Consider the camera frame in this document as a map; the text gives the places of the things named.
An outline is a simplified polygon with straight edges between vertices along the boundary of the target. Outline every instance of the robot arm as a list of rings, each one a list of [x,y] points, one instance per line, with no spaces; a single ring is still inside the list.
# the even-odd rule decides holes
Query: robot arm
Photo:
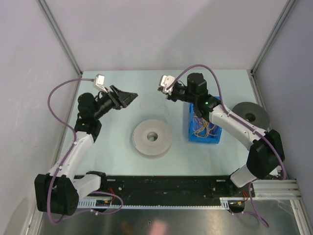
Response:
[[[90,171],[78,180],[74,180],[74,174],[86,152],[97,140],[101,130],[99,119],[111,109],[126,108],[138,95],[123,92],[115,86],[110,86],[109,90],[103,84],[104,76],[97,75],[94,85],[100,90],[98,95],[94,97],[90,93],[84,93],[78,97],[79,113],[74,127],[77,138],[68,157],[65,161],[59,159],[46,175],[39,174],[36,177],[35,192],[39,211],[47,211],[48,188],[57,169],[59,171],[51,193],[52,213],[72,215],[79,199],[104,187],[105,173]]]
[[[174,102],[181,100],[194,104],[195,114],[199,118],[222,127],[238,139],[249,151],[247,163],[230,175],[230,179],[236,187],[241,188],[257,178],[264,179],[279,165],[273,151],[263,139],[255,134],[256,131],[261,133],[274,146],[282,161],[285,159],[278,132],[275,130],[267,132],[264,129],[257,128],[224,106],[229,114],[239,118],[251,128],[243,126],[232,118],[224,111],[221,101],[208,94],[206,81],[201,73],[188,75],[187,86],[177,81],[173,87],[169,88],[174,80],[175,78],[172,76],[163,76],[158,90],[166,94],[168,100]]]

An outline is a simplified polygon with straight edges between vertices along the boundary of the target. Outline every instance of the metal frame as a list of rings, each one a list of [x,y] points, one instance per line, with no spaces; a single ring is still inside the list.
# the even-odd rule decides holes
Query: metal frame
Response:
[[[279,33],[280,29],[284,25],[286,19],[290,15],[290,12],[295,7],[297,2],[298,2],[298,0],[288,0],[288,2],[286,3],[281,15],[279,16],[272,32],[270,33],[264,47],[262,48],[261,53],[259,54],[256,62],[254,63],[252,69],[247,71],[249,74],[251,86],[253,88],[253,92],[254,92],[256,101],[262,107],[265,107],[265,106],[264,106],[264,102],[262,99],[262,95],[261,95],[260,90],[258,88],[258,85],[256,83],[256,79],[255,79],[254,74],[255,74],[255,71],[258,69],[260,63],[264,60],[270,46],[274,42],[277,34]],[[63,50],[66,54],[66,56],[70,60],[73,68],[75,69],[77,74],[81,76],[82,72],[81,72],[81,70],[80,70],[80,68],[79,68],[79,66],[78,66],[78,64],[74,58],[74,55],[73,55],[72,51],[70,50],[63,34],[61,33],[61,30],[58,27],[46,1],[45,0],[37,0],[37,3],[39,5],[39,7],[41,8],[43,14],[45,15],[48,23],[50,24],[51,29],[54,32],[54,34],[56,35],[61,47],[63,48]],[[75,92],[74,92],[73,98],[72,98],[72,104],[71,104],[71,107],[70,107],[69,112],[67,114],[67,120],[69,120],[69,117],[71,115],[71,111],[72,111],[73,106],[74,106],[75,97],[76,97],[77,92],[78,92],[78,87],[79,87],[79,83],[77,83],[77,86],[75,87]],[[59,148],[55,154],[55,160],[57,159],[57,157],[61,153],[61,149],[62,149],[62,145],[63,145],[65,133],[66,133],[65,130],[66,129],[64,128],[62,135],[60,137],[60,144],[59,144]],[[273,200],[273,199],[274,200],[290,200],[291,206],[292,206],[292,209],[293,209],[296,221],[297,221],[297,225],[298,225],[298,228],[300,231],[300,234],[301,235],[313,234],[312,226],[310,224],[308,214],[307,214],[306,209],[304,207],[304,203],[303,203],[301,193],[299,191],[298,184],[297,184],[296,180],[286,180],[286,181],[262,180],[262,181],[256,181],[256,182],[254,182],[254,188],[255,188],[255,193],[256,193],[255,200]],[[228,198],[220,198],[221,202],[223,203],[222,209],[227,208],[227,206],[225,205],[225,202],[227,199]],[[86,198],[84,200],[95,200],[95,199],[91,197],[91,198]],[[41,219],[43,216],[43,213],[37,210],[36,204],[34,204],[32,210],[34,212],[33,212],[32,216],[28,218],[27,223],[29,225],[27,226],[26,230],[24,231],[24,234],[27,234],[27,235],[37,235],[38,234]]]
[[[64,50],[66,56],[68,57],[69,61],[71,62],[73,68],[75,69],[75,71],[77,72],[78,75],[82,74],[82,71],[80,70],[76,59],[71,51],[71,49],[69,48],[57,22],[55,21],[52,12],[49,8],[49,6],[47,5],[45,0],[36,0],[39,7],[41,8],[41,10],[43,11],[44,16],[46,17],[49,25],[51,26],[51,29],[54,33],[54,35],[56,36],[56,38],[58,39],[62,49]]]
[[[281,12],[280,16],[278,17],[278,20],[275,23],[274,28],[269,34],[268,39],[266,40],[260,54],[258,55],[254,65],[252,66],[252,74],[255,74],[256,70],[259,68],[259,65],[264,60],[268,50],[270,49],[271,45],[273,44],[274,40],[276,39],[278,33],[282,29],[283,25],[285,24],[287,18],[289,17],[290,13],[296,6],[299,0],[288,0],[285,4],[285,7],[283,11]]]

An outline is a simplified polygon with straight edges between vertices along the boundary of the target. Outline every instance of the blue plastic crate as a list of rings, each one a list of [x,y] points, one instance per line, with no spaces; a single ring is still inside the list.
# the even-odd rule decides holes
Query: blue plastic crate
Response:
[[[190,104],[189,106],[189,112],[190,112],[190,123],[189,123],[189,141],[191,142],[199,142],[199,143],[219,143],[222,135],[222,128],[217,126],[217,128],[214,128],[212,130],[212,135],[214,136],[208,136],[206,138],[201,138],[196,136],[194,133],[195,128],[197,128],[197,123],[194,121],[194,106],[193,104]]]

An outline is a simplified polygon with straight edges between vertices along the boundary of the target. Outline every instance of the spool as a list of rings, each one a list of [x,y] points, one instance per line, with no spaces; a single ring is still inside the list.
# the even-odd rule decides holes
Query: spool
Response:
[[[140,123],[133,132],[135,148],[144,157],[164,156],[172,145],[172,131],[165,122],[151,119]]]
[[[269,115],[260,105],[251,102],[242,102],[233,108],[233,112],[251,124],[267,130],[269,128]]]

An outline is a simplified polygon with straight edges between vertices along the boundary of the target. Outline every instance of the purple cable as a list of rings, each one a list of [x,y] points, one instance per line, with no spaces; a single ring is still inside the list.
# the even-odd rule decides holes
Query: purple cable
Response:
[[[285,166],[283,164],[283,161],[280,159],[280,156],[279,154],[277,153],[276,149],[274,148],[274,146],[261,134],[259,133],[258,131],[255,131],[253,127],[251,127],[245,120],[243,120],[241,117],[237,117],[237,116],[234,116],[232,115],[228,110],[227,108],[225,107],[224,105],[224,102],[223,102],[223,98],[222,98],[222,91],[221,91],[221,87],[220,87],[220,83],[217,79],[217,76],[215,75],[215,73],[212,71],[212,69],[210,69],[208,66],[206,65],[201,65],[201,64],[198,64],[198,65],[192,65],[188,68],[186,68],[180,75],[178,75],[178,77],[174,80],[174,82],[168,87],[168,89],[170,89],[171,87],[174,86],[174,84],[186,73],[188,72],[189,70],[195,68],[195,67],[202,67],[202,68],[205,68],[207,70],[209,70],[211,72],[211,74],[213,75],[214,79],[215,79],[215,82],[216,82],[216,85],[217,85],[217,89],[219,91],[219,96],[220,96],[220,100],[221,100],[221,105],[222,105],[222,108],[224,110],[224,112],[232,117],[233,119],[235,119],[236,121],[238,121],[240,124],[242,124],[243,126],[245,126],[246,128],[248,128],[250,131],[252,131],[253,133],[255,133],[258,137],[260,137],[261,139],[263,139],[265,141],[265,143],[271,148],[271,150],[273,151],[273,153],[275,154],[281,168],[282,168],[282,172],[283,172],[283,177],[282,179],[286,179],[286,169],[285,169]]]
[[[231,212],[231,213],[234,214],[234,215],[239,215],[239,214],[251,214],[251,215],[257,217],[257,218],[261,221],[261,223],[262,223],[266,228],[269,228],[268,222],[267,222],[262,216],[260,216],[259,212],[256,210],[256,206],[255,206],[255,203],[254,203],[254,201],[253,201],[253,199],[252,199],[252,194],[251,194],[251,191],[250,191],[251,184],[252,184],[252,182],[250,182],[250,183],[248,184],[248,188],[249,188],[249,197],[250,197],[251,204],[252,204],[252,206],[253,206],[253,209],[254,209],[255,213],[250,212],[250,211],[249,211],[249,212],[248,212],[248,211],[246,211],[246,212],[243,211],[243,212],[239,212],[239,213],[234,213],[234,212],[231,211],[231,209],[229,209],[229,212]]]
[[[75,130],[74,130],[73,127],[71,127],[69,124],[67,124],[66,122],[62,121],[61,119],[59,119],[59,118],[55,115],[55,113],[53,112],[53,110],[52,110],[52,108],[51,108],[50,100],[51,100],[52,94],[53,94],[57,89],[59,89],[61,86],[65,85],[65,84],[67,84],[67,83],[76,82],[76,81],[91,81],[91,82],[92,82],[92,81],[94,81],[94,79],[89,79],[89,78],[76,78],[76,79],[72,79],[72,80],[66,81],[66,82],[64,82],[64,83],[61,83],[61,84],[58,85],[57,87],[55,87],[55,88],[50,92],[50,94],[49,94],[49,96],[48,96],[48,108],[49,108],[51,114],[52,114],[52,115],[55,117],[55,119],[57,119],[60,123],[62,123],[62,124],[65,125],[66,127],[68,127],[68,128],[73,132],[73,134],[74,134],[73,143],[72,143],[72,145],[70,146],[70,148],[69,148],[69,150],[67,151],[67,153],[64,155],[64,157],[63,157],[63,159],[61,160],[59,166],[63,166],[64,162],[66,161],[66,159],[68,158],[68,156],[69,156],[69,154],[71,153],[72,149],[74,148],[75,142],[76,142],[76,140],[77,140],[77,135],[76,135],[76,132],[75,132]],[[50,221],[51,224],[53,224],[53,225],[59,224],[59,223],[63,220],[63,217],[64,217],[64,216],[62,215],[61,218],[60,218],[58,221],[54,221],[53,218],[52,218],[52,215],[51,215],[51,193],[52,193],[52,188],[53,188],[54,181],[55,181],[55,179],[56,179],[56,177],[57,177],[59,171],[60,171],[60,169],[57,168],[56,171],[55,171],[55,173],[54,173],[53,176],[52,176],[51,183],[50,183],[49,188],[48,188],[48,196],[47,196],[47,214],[48,214],[49,221]],[[97,191],[95,191],[94,193],[100,193],[100,194],[105,194],[105,195],[114,196],[114,197],[117,197],[117,198],[121,201],[121,206],[120,206],[117,210],[112,211],[112,212],[110,212],[110,213],[101,213],[101,214],[113,214],[113,213],[116,213],[116,212],[118,212],[119,210],[121,210],[122,207],[123,207],[123,205],[124,205],[124,204],[123,204],[123,200],[122,200],[119,196],[117,196],[117,195],[115,195],[115,194],[111,194],[111,193],[108,193],[108,192],[97,192]]]

